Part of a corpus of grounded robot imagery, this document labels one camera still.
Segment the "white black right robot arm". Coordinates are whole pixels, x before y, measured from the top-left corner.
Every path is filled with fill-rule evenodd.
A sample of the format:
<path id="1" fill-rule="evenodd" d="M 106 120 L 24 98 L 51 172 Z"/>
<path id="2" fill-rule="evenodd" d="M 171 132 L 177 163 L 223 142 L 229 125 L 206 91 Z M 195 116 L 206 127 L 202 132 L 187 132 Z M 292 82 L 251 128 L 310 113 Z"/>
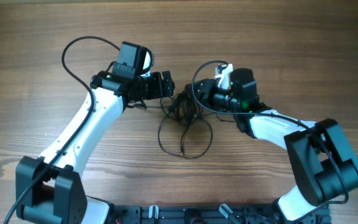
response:
<path id="1" fill-rule="evenodd" d="M 282 221 L 296 223 L 329 204 L 347 203 L 358 188 L 358 159 L 334 119 L 302 121 L 260 101 L 251 69 L 216 68 L 214 79 L 185 87 L 206 110 L 229 114 L 246 135 L 287 151 L 296 185 L 277 200 Z"/>

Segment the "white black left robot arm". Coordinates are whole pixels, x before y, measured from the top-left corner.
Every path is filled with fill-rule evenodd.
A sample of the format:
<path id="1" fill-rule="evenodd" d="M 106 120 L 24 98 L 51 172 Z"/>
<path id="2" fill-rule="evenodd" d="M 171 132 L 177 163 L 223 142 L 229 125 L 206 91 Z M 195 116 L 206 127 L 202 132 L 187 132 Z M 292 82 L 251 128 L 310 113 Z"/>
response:
<path id="1" fill-rule="evenodd" d="M 31 223 L 120 223 L 114 204 L 85 194 L 85 167 L 107 129 L 126 108 L 173 95 L 170 72 L 152 72 L 152 52 L 123 42 L 117 60 L 85 85 L 86 99 L 59 137 L 38 158 L 16 167 L 13 215 Z"/>

